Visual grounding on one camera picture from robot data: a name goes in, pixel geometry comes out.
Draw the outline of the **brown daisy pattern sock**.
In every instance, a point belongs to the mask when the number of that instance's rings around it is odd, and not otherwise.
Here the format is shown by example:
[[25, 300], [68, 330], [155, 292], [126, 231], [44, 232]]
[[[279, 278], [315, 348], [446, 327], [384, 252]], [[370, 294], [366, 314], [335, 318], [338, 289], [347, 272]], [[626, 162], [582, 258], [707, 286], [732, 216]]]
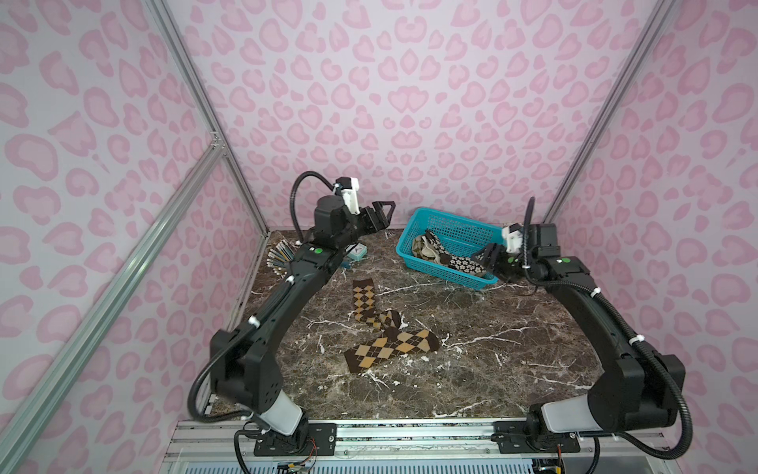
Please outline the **brown daisy pattern sock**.
[[452, 270], [465, 273], [467, 275], [483, 278], [486, 274], [485, 268], [467, 257], [458, 257], [450, 254], [442, 245], [439, 238], [430, 230], [424, 233], [424, 242], [426, 249], [432, 251], [434, 262]]

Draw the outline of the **brown yellow argyle sock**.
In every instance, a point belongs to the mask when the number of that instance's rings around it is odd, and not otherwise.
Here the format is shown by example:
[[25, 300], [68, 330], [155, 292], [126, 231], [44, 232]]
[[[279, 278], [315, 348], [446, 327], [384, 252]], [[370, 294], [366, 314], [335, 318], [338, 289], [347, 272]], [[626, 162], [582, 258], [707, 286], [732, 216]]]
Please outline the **brown yellow argyle sock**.
[[376, 306], [377, 292], [371, 278], [353, 281], [353, 315], [355, 320], [375, 330], [399, 329], [401, 316], [395, 310]]
[[426, 329], [405, 331], [387, 328], [381, 337], [348, 349], [343, 356], [349, 372], [360, 373], [393, 357], [429, 354], [438, 351], [439, 348], [438, 337]]

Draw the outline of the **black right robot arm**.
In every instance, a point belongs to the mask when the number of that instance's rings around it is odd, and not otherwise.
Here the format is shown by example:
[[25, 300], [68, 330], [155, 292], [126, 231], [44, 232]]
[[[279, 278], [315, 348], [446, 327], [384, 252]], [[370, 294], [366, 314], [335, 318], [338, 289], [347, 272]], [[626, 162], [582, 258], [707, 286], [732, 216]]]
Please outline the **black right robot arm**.
[[637, 430], [681, 424], [693, 432], [682, 388], [686, 375], [675, 355], [659, 353], [604, 296], [589, 268], [563, 255], [552, 224], [513, 225], [507, 244], [491, 243], [473, 255], [489, 273], [526, 278], [551, 294], [574, 318], [602, 373], [584, 395], [538, 404], [531, 418], [547, 433], [603, 432], [622, 436]]

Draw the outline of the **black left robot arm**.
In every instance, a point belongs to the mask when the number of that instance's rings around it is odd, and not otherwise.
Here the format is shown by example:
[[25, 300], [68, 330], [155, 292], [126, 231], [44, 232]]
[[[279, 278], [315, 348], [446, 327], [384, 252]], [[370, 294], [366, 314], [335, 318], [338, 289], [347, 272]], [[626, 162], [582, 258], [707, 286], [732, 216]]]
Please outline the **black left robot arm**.
[[[191, 418], [218, 423], [255, 416], [269, 430], [292, 436], [304, 423], [303, 410], [283, 391], [276, 352], [288, 329], [310, 299], [331, 280], [359, 238], [389, 227], [394, 201], [375, 201], [353, 213], [342, 197], [321, 197], [315, 225], [301, 239], [288, 263], [287, 277], [257, 313], [234, 330], [211, 338], [208, 364], [188, 396]], [[213, 394], [242, 406], [227, 415], [207, 416], [197, 408], [197, 395], [208, 380]]]

